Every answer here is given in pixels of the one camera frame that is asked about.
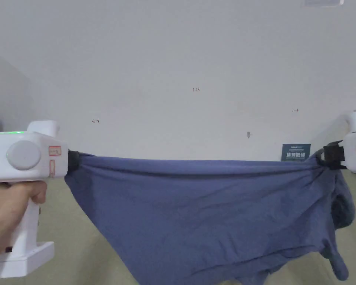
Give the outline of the person's left hand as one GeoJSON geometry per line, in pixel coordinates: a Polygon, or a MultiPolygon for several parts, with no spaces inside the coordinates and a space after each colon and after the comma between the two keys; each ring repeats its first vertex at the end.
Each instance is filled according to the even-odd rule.
{"type": "Polygon", "coordinates": [[[0,254],[9,246],[29,200],[32,199],[35,204],[45,203],[46,190],[44,181],[21,182],[11,186],[0,183],[0,254]]]}

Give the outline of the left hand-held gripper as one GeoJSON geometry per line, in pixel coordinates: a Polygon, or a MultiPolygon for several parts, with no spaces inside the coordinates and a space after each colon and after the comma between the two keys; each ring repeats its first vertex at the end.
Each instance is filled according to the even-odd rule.
{"type": "MultiPolygon", "coordinates": [[[[57,138],[53,120],[33,121],[25,131],[0,132],[0,183],[62,178],[68,172],[68,146],[57,138]]],[[[0,254],[0,278],[29,275],[55,255],[53,242],[38,242],[39,206],[27,202],[24,216],[6,252],[0,254]]]]}

